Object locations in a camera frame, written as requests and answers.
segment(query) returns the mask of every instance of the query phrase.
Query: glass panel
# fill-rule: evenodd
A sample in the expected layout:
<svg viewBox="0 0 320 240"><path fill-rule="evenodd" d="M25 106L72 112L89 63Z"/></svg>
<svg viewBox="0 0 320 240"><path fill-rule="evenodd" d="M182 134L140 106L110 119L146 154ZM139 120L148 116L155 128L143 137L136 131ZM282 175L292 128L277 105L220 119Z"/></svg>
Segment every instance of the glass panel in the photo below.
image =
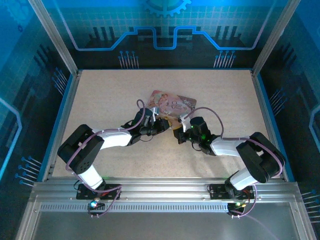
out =
<svg viewBox="0 0 320 240"><path fill-rule="evenodd" d="M80 69L251 68L286 0L45 0Z"/></svg>
<svg viewBox="0 0 320 240"><path fill-rule="evenodd" d="M275 121L302 193L320 190L319 13L319 1L302 0L261 70Z"/></svg>
<svg viewBox="0 0 320 240"><path fill-rule="evenodd" d="M0 239L14 239L70 73L28 1L0 1L0 32Z"/></svg>
<svg viewBox="0 0 320 240"><path fill-rule="evenodd" d="M94 221L82 212L42 212L34 240L300 239L288 203L259 203L249 216L238 220L218 212L117 212L103 216L108 219L106 224L102 219Z"/></svg>

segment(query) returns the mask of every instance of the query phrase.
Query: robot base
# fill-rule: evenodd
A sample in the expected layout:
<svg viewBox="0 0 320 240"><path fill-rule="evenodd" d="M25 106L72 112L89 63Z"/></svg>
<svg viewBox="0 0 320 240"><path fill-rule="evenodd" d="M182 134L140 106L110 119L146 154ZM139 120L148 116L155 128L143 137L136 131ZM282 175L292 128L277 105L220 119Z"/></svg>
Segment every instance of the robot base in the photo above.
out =
<svg viewBox="0 0 320 240"><path fill-rule="evenodd" d="M112 188L115 188L117 186L119 186L119 184L106 184L104 186L104 190L112 189ZM119 190L111 191L111 192L109 192L109 193L107 193L105 195L104 195L104 193L102 193L102 194L100 193L100 195L99 195L98 193L93 192L93 191L89 190L88 188L86 188L85 185L79 184L79 187L78 187L78 190L77 190L77 194L76 194L76 199L78 199L78 200L92 200L94 198L98 198L99 197L101 200L113 200L113 199L115 199L115 197L117 195L117 191L119 191Z"/></svg>
<svg viewBox="0 0 320 240"><path fill-rule="evenodd" d="M210 194L211 200L219 200L219 199L232 199L232 200L247 200L248 196L243 191L235 191L234 197L232 197L229 192L226 190L225 184L209 184L207 186L207 190ZM252 186L247 186L243 190L247 190L250 195L250 199L254 199L254 191Z"/></svg>

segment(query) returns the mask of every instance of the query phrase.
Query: gear logo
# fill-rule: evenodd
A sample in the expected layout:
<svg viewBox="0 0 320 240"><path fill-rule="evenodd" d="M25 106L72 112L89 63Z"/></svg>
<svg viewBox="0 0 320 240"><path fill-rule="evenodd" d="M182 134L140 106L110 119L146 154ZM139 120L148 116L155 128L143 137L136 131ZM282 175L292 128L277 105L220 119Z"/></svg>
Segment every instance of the gear logo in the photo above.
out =
<svg viewBox="0 0 320 240"><path fill-rule="evenodd" d="M28 0L0 0L0 6L6 7L10 16L19 25L23 25L28 19L30 13Z"/></svg>
<svg viewBox="0 0 320 240"><path fill-rule="evenodd" d="M144 0L142 1L145 10L149 10L150 14L156 14L157 17L174 14L180 14L180 10L186 10L187 4L191 4L191 0Z"/></svg>

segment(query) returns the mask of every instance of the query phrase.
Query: blue light strip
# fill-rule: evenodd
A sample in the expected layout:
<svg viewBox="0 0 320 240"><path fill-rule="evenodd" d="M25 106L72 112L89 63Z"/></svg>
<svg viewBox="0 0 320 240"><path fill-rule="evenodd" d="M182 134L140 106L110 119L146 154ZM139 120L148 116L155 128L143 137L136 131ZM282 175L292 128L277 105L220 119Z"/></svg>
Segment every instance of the blue light strip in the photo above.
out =
<svg viewBox="0 0 320 240"><path fill-rule="evenodd" d="M265 101L265 105L266 105L266 108L267 108L267 114L269 114L270 116L270 119L271 119L271 124L272 124L272 127L273 127L273 130L274 130L274 133L275 133L275 137L276 137L276 140L278 142L278 145L279 145L279 150L280 152L284 155L286 161L285 161L285 171L286 171L286 174L288 176L288 180L290 182L294 182L295 181L295 177L292 173L292 170L291 170L291 167L290 167L290 163L288 161L288 156L287 156L287 153L286 153L286 150L285 150L285 146L282 142L282 139L281 139L281 136L280 136L280 132L279 132L279 129L278 129L278 126L277 126L277 123L276 123L276 119L275 119L275 116L272 112L272 109L271 109L271 105L270 105L270 102L268 100L268 95L267 95L267 92L266 92L266 89L265 89L265 85L262 81L262 78L261 78L261 75L260 73L258 74L258 81L259 81L259 85L261 87L261 92L262 92L262 95L263 95L263 99Z"/></svg>
<svg viewBox="0 0 320 240"><path fill-rule="evenodd" d="M176 26L174 31L173 31L173 46L157 46L157 34L156 34L156 29L153 27L153 26L135 26L133 27L133 31L128 31L128 32L125 32L124 34L121 35L121 37L111 46L111 47L97 47L97 48L79 48L70 29L69 29L69 26L57 4L57 2L54 0L54 5L56 7L56 10L58 12L58 14L60 15L61 17L61 20L63 22L63 25L66 29L66 31L68 32L68 35L70 37L70 40L74 46L74 48L78 51L81 51L81 52L91 52L91 51L112 51L114 50L121 42L122 40L126 37L126 36L132 36L132 35L138 35L138 30L151 30L152 31L152 36L153 36L153 47L156 49L156 50L174 50L176 49L177 47L177 40L178 40L178 30L185 30L185 29L190 29L192 30L192 34L193 35L203 35L205 36L205 38L208 39L208 41L213 45L215 46L215 48L217 50L245 50L245 51L250 51L250 50L253 50L257 44L258 44L258 41L261 37L261 34L262 32L264 31L265 29L265 26L267 25L267 22L270 18L270 15L273 11L273 9L275 8L275 5L277 3L277 0L274 0L273 1L273 4L272 6L270 7L269 9L269 12L267 13L266 17L265 17L265 20L261 26L261 29L253 43L253 46L252 47L221 47L219 46L210 36L207 32L205 31L197 31L197 26L192 26L192 25L186 25L186 26Z"/></svg>
<svg viewBox="0 0 320 240"><path fill-rule="evenodd" d="M66 89L65 89L65 92L64 92L61 104L60 104L60 108L59 108L58 114L57 114L55 122L54 122L53 130L52 130L52 133L51 133L51 136L50 136L50 139L49 139L49 143L48 143L48 146L46 148L46 151L45 151L45 154L44 154L44 157L43 157L42 165L41 165L40 172L39 172L39 175L38 175L38 178L37 178L38 182L42 181L42 178L43 178L43 176L44 176L44 174L46 172L46 167L47 167L47 164L48 164L48 161L49 161L51 148L52 148L52 146L54 144L55 137L56 137L56 134L58 132L58 126L59 126L59 123L60 123L60 120L61 120L61 117L62 117L62 113L63 113L65 105L66 105L66 101L67 101L68 94L69 94L69 91L70 91L70 87L71 87L71 84L72 84L72 79L73 79L73 75L70 74L70 77L69 77L68 83L66 85Z"/></svg>
<svg viewBox="0 0 320 240"><path fill-rule="evenodd" d="M310 132L312 134L312 137L314 139L314 142L316 144L316 147L318 148L318 151L320 153L320 142L319 142L319 139L318 139L318 136L316 134L316 131L314 130L314 121L315 121L315 115L317 112L320 111L320 105L316 106L312 112L311 112L311 115L310 115L310 121L309 121L309 129L310 129Z"/></svg>
<svg viewBox="0 0 320 240"><path fill-rule="evenodd" d="M20 135L20 133L21 133L21 131L22 131L22 123L21 123L20 114L19 114L19 112L18 112L14 107L12 107L11 105L9 105L9 104L8 104L4 99L2 99L1 97L0 97L0 103L2 103L6 108L9 109L10 112L12 112L12 113L15 115L16 121L18 122L18 129L17 129L17 131L16 131L16 133L15 133L15 135L14 135L14 138L13 138L13 141L12 141L11 146L10 146L10 148L9 148L9 151L8 151L8 153L6 154L5 159L4 159L4 162L3 162L2 167L1 167L1 169L0 169L0 181L1 181L1 179L2 179L2 177L3 177L3 175L4 175L4 173L5 173L6 167L7 167L7 165L8 165L8 162L9 162L9 160L10 160L10 157L11 157L11 155L12 155L12 153L13 153L13 151L14 151L14 148L15 148L15 146L16 146L16 143L17 143L17 141L18 141L19 135Z"/></svg>

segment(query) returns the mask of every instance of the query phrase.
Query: metal frame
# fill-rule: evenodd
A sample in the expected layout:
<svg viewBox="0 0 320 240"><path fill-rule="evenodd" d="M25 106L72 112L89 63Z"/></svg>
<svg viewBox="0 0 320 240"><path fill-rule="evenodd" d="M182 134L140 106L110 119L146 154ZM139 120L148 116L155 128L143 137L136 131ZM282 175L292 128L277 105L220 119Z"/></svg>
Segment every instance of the metal frame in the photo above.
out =
<svg viewBox="0 0 320 240"><path fill-rule="evenodd" d="M87 212L89 200L75 199L76 179L53 177L37 182L31 192L17 240L31 239L40 212ZM122 184L120 200L112 212L227 212L228 199L210 200L208 184L222 184L216 178L111 178L108 184ZM300 239L316 239L296 182L272 179L257 184L257 203L289 203Z"/></svg>
<svg viewBox="0 0 320 240"><path fill-rule="evenodd" d="M75 96L76 96L76 92L77 92L77 88L78 88L78 84L79 84L79 80L81 77L81 73L82 71L79 71L79 73L76 76L73 76L72 78L72 82L70 85L70 89L67 93L67 99L65 101L64 104L64 108L61 114L61 118L60 121L58 123L58 127L57 127L57 131L56 131L56 135L54 136L53 139L53 144L51 146L50 152L49 152L49 156L48 156L48 161L47 164L45 166L45 170L44 170L44 174L42 176L41 181L45 182L47 181L47 179L51 176L52 172L50 172L50 169L53 169L55 167L55 162L56 162L56 153L58 152L58 148L60 147L60 143L62 142L63 136L64 136L64 132L66 130L67 127L67 122L68 122L68 118L71 112L71 107L73 105Z"/></svg>
<svg viewBox="0 0 320 240"><path fill-rule="evenodd" d="M301 0L288 0L287 4L285 5L281 15L279 16L272 32L268 40L266 41L263 49L257 58L252 70L253 76L257 76L261 71L262 67L266 63L269 55L271 54L272 50L274 49L275 45L277 44L279 38L283 34L287 24L289 23L292 15L295 13L296 8L298 7Z"/></svg>
<svg viewBox="0 0 320 240"><path fill-rule="evenodd" d="M59 52L64 64L69 69L73 76L78 73L78 68L70 55L67 46L65 45L62 37L60 36L53 20L51 19L47 9L45 8L41 0L28 0L31 7L33 8L35 14L40 20L42 26L44 27L46 33L49 35L52 43Z"/></svg>
<svg viewBox="0 0 320 240"><path fill-rule="evenodd" d="M78 69L68 52L61 36L41 0L29 0L36 15L57 48L70 72L76 76ZM253 84L262 110L265 125L270 140L279 147L276 133L273 129L264 96L257 75L272 49L288 24L300 0L288 0L279 17L266 45L253 67ZM68 99L63 110L63 117L58 125L58 134L50 151L46 167L45 182L37 182L32 189L16 239L31 239L39 219L40 212L86 212L88 200L76 200L76 190L73 186L75 178L50 177L50 169L54 167L55 153L62 141L63 133L76 94L79 75L70 88ZM210 200L207 192L208 184L222 184L224 179L217 178L110 178L107 183L122 184L121 198L111 209L113 212L172 212L177 210L196 212L225 212L228 199ZM308 218L298 184L285 182L282 179L272 179L267 184L257 184L257 203L289 203L292 215L301 239L316 239L311 222Z"/></svg>

